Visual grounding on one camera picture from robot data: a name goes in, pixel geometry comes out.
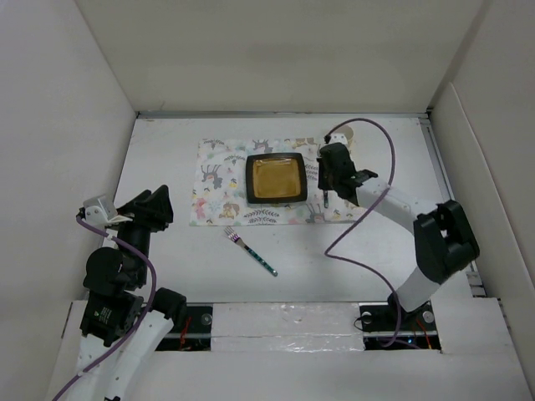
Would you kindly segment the square black yellow plate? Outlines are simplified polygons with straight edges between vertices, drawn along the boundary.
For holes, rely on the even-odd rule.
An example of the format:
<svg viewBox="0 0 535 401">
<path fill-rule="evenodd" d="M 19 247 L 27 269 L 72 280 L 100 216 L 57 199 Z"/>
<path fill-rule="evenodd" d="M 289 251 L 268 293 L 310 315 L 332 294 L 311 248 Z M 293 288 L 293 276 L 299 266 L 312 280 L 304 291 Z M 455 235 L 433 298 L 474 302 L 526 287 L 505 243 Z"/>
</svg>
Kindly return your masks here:
<svg viewBox="0 0 535 401">
<path fill-rule="evenodd" d="M 305 164 L 299 153 L 249 155 L 245 182 L 249 204 L 299 203 L 308 199 Z"/>
</svg>

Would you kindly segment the floral patterned cloth placemat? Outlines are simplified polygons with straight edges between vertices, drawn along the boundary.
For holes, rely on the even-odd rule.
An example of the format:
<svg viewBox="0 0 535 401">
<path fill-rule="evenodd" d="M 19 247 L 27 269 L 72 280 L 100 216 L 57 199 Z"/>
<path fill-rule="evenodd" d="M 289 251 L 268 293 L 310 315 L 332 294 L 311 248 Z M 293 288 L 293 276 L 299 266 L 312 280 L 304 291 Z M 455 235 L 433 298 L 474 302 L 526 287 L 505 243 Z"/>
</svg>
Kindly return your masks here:
<svg viewBox="0 0 535 401">
<path fill-rule="evenodd" d="M 192 190 L 192 226 L 300 225 L 351 222 L 364 210 L 335 193 L 318 189 L 317 150 L 321 140 L 309 138 L 217 140 L 203 139 L 198 145 Z M 246 160 L 263 153 L 302 155 L 308 183 L 305 202 L 253 205 L 247 202 Z"/>
</svg>

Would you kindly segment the fork with patterned handle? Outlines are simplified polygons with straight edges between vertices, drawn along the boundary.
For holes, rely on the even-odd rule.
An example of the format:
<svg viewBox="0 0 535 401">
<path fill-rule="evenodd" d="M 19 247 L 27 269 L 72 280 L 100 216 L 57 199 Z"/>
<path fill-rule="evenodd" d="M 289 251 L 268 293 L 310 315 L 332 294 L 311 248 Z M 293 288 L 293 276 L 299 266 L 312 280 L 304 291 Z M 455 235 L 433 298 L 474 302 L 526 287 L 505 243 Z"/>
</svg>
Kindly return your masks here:
<svg viewBox="0 0 535 401">
<path fill-rule="evenodd" d="M 250 246 L 248 246 L 243 239 L 230 227 L 224 228 L 227 237 L 236 245 L 240 246 L 245 252 L 247 252 L 257 263 L 259 263 L 267 272 L 273 277 L 278 276 L 278 272 L 272 268 L 261 256 L 259 256 Z"/>
</svg>

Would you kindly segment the yellow ceramic mug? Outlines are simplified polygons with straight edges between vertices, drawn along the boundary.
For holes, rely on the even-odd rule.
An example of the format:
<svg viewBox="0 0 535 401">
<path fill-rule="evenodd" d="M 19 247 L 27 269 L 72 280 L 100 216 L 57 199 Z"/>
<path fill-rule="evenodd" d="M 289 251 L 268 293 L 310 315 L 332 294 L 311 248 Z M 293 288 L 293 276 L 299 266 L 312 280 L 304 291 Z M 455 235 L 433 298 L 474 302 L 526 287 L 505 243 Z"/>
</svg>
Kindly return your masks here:
<svg viewBox="0 0 535 401">
<path fill-rule="evenodd" d="M 335 130 L 330 135 L 331 143 L 341 143 L 345 145 L 348 152 L 351 152 L 351 145 L 353 143 L 354 131 L 350 126 L 343 126 Z"/>
</svg>

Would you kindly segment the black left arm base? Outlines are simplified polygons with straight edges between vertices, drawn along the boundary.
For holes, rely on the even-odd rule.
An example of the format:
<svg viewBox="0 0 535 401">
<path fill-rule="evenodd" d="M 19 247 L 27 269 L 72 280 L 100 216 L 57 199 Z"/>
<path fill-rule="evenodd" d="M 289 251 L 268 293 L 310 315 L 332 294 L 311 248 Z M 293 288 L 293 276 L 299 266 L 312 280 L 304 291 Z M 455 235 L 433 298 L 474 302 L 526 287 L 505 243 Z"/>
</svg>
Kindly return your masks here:
<svg viewBox="0 0 535 401">
<path fill-rule="evenodd" d="M 174 326 L 156 348 L 157 352 L 205 352 L 211 350 L 213 305 L 189 303 L 184 321 Z"/>
</svg>

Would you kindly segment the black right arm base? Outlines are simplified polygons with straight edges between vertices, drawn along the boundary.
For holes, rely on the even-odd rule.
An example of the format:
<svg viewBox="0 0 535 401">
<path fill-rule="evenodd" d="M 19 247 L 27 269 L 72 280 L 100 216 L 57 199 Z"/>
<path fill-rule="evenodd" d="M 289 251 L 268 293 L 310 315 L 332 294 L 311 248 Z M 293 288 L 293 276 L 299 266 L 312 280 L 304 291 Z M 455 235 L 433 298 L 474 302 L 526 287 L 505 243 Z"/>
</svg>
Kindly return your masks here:
<svg viewBox="0 0 535 401">
<path fill-rule="evenodd" d="M 365 351 L 441 350 L 436 318 L 430 301 L 413 312 L 392 302 L 359 302 L 354 328 L 362 334 Z"/>
</svg>

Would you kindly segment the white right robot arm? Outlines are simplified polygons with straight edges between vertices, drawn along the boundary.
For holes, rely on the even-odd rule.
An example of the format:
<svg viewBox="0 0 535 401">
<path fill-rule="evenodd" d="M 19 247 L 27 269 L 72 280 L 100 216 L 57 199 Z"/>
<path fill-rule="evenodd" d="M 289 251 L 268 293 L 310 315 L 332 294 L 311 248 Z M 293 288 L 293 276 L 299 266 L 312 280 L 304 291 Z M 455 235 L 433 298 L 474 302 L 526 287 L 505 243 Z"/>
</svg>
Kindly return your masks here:
<svg viewBox="0 0 535 401">
<path fill-rule="evenodd" d="M 480 256 L 480 247 L 460 203 L 418 200 L 378 177 L 357 170 L 345 145 L 325 145 L 318 154 L 320 189 L 405 228 L 415 241 L 416 267 L 398 287 L 386 308 L 391 326 L 404 329 L 417 317 L 416 309 L 457 272 Z"/>
</svg>

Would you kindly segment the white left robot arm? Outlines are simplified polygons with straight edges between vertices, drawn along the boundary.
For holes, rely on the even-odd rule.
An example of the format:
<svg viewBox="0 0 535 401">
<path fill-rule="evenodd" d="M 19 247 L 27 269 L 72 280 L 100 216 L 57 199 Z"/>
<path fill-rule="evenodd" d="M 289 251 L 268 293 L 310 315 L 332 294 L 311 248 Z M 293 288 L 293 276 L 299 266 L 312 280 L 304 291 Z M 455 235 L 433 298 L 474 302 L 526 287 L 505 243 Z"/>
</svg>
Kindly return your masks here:
<svg viewBox="0 0 535 401">
<path fill-rule="evenodd" d="M 144 190 L 121 207 L 99 195 L 79 209 L 77 223 L 114 245 L 87 259 L 83 286 L 89 296 L 75 374 L 55 399 L 130 399 L 159 343 L 186 323 L 186 297 L 156 285 L 149 259 L 151 235 L 173 219 L 167 185 Z"/>
</svg>

